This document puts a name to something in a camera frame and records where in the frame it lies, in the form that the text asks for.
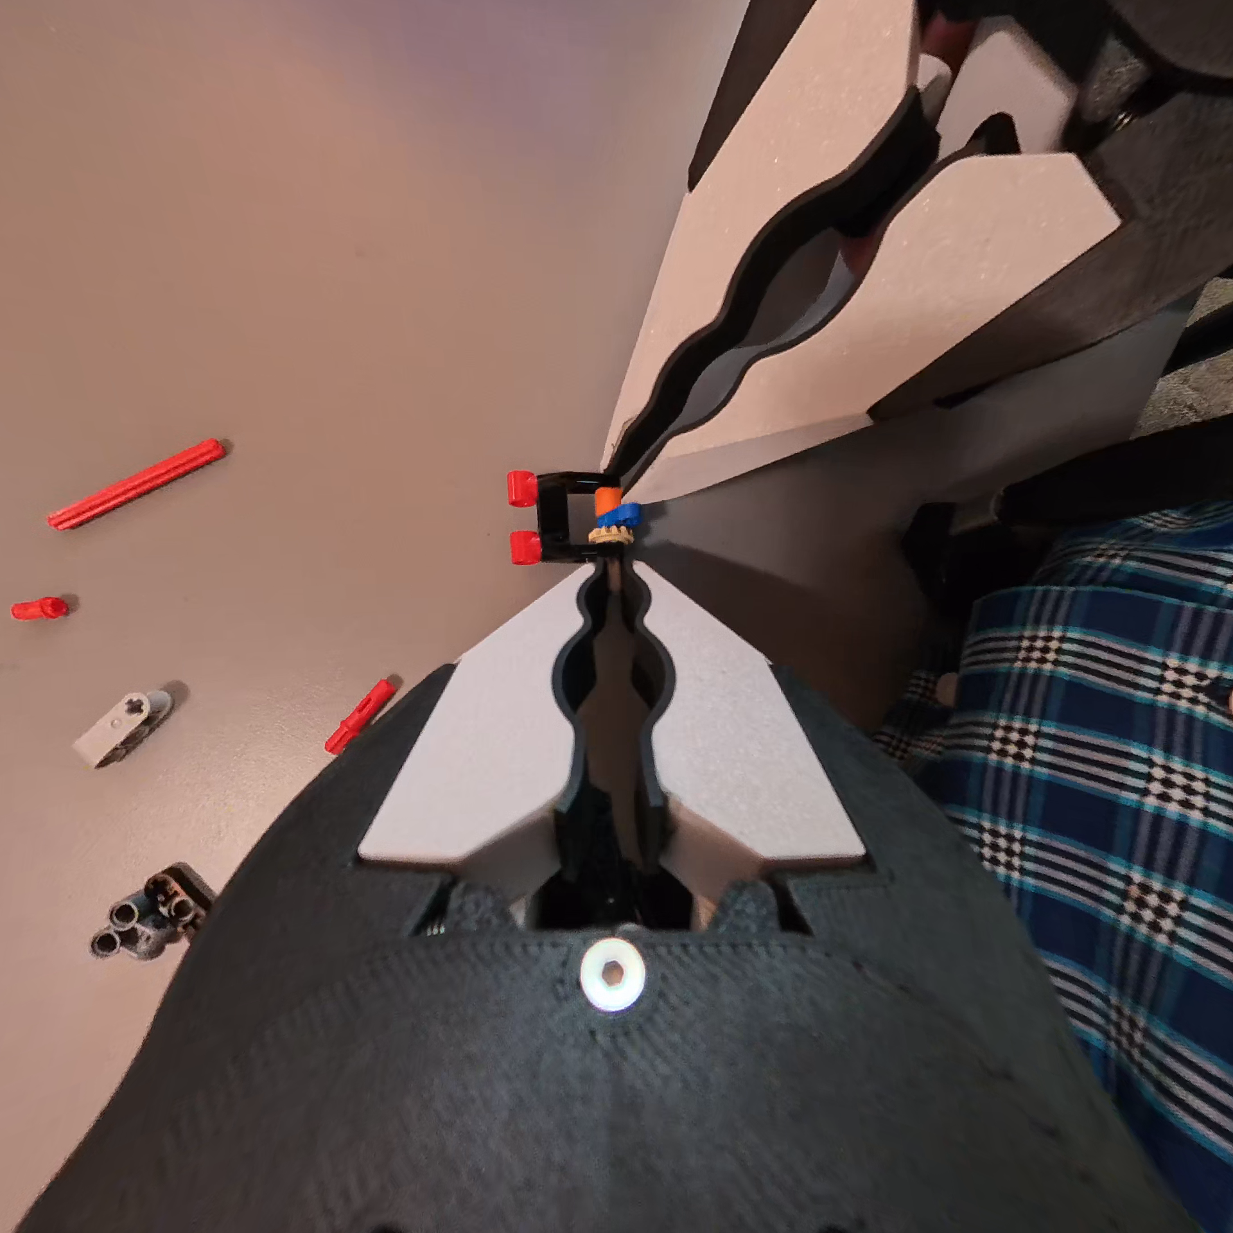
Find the person in plaid shirt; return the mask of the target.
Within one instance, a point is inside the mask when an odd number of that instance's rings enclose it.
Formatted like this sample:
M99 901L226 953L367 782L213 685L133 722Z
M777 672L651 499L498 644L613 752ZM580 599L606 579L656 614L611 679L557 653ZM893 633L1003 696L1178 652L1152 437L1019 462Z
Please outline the person in plaid shirt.
M1232 1229L1232 501L1064 532L874 741L960 827L1204 1231Z

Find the small black lego assembly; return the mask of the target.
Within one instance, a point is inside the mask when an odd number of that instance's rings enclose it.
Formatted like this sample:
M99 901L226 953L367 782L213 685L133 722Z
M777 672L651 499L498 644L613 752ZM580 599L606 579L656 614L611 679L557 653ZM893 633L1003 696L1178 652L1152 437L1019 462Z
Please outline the small black lego assembly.
M619 486L619 478L602 471L548 471L539 475L528 469L509 471L509 504L533 508L537 514L535 530L511 532L513 562L531 566L621 557L636 542L637 527L600 527L595 516L595 529L587 534L587 540L576 542L572 538L570 499L595 497L600 486Z

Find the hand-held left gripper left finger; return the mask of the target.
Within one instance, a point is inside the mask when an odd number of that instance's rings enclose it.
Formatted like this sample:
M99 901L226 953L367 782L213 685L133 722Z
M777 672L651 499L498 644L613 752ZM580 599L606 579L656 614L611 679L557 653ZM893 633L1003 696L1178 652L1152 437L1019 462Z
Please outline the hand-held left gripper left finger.
M578 788L563 655L593 629L598 564L578 566L455 661L358 856L533 896L561 869L557 812Z

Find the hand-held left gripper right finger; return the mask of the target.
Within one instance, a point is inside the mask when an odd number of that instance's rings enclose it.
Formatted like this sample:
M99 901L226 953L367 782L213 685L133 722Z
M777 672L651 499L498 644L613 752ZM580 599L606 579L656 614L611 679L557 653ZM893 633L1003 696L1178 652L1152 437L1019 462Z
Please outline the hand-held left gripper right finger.
M658 860L693 896L861 864L867 845L770 659L645 562L630 596L664 670L647 732Z

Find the black grey lego connector block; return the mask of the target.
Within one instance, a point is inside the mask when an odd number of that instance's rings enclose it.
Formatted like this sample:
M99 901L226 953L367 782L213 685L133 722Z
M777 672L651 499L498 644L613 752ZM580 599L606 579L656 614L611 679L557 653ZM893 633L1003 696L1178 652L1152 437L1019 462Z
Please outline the black grey lego connector block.
M192 942L217 892L185 862L149 875L142 888L112 903L105 927L90 938L95 959L129 955L155 961L166 948Z

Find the long red lego pin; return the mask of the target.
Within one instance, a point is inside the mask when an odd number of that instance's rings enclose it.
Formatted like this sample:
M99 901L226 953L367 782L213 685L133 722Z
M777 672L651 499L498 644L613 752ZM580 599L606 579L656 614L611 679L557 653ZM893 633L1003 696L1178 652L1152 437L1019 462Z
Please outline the long red lego pin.
M339 756L354 739L366 732L380 711L395 698L399 691L397 676L384 676L373 685L362 700L345 715L332 735L323 745L334 758Z

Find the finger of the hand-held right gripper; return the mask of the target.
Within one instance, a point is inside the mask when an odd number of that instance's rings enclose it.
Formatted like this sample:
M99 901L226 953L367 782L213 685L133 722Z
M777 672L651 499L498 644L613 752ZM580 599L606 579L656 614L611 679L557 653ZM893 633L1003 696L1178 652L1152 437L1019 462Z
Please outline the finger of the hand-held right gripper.
M699 180L800 16L745 16L688 171ZM872 424L921 365L1109 238L1120 219L1062 124L1077 97L1010 18L924 29L917 85L941 136L922 188L893 206L854 283L840 232L805 240L747 335L686 385L671 367L637 415L630 499L686 497Z
M738 326L738 283L759 244L792 208L840 186L881 141L898 110L915 98L919 26L915 2L813 2L699 180L682 199L656 277L604 463L630 476L649 454L634 441L637 415L652 406L671 367L697 344Z

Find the long red lego axle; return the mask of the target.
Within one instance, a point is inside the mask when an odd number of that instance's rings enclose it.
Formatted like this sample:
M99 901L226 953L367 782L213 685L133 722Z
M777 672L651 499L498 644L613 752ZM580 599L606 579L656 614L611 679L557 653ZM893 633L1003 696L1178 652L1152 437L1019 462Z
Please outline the long red lego axle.
M157 463L144 467L122 480L116 480L99 491L73 501L45 516L45 523L54 530L75 530L118 508L144 499L146 495L170 486L194 471L205 469L228 456L222 439L209 437L192 447L177 450Z

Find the light grey lego beam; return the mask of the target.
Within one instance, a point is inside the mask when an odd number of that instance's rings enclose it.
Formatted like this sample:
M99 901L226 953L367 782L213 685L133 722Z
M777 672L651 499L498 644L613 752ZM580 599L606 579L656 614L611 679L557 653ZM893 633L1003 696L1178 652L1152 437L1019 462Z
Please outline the light grey lego beam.
M127 693L71 748L92 769L122 761L166 722L174 706L176 698L166 689Z

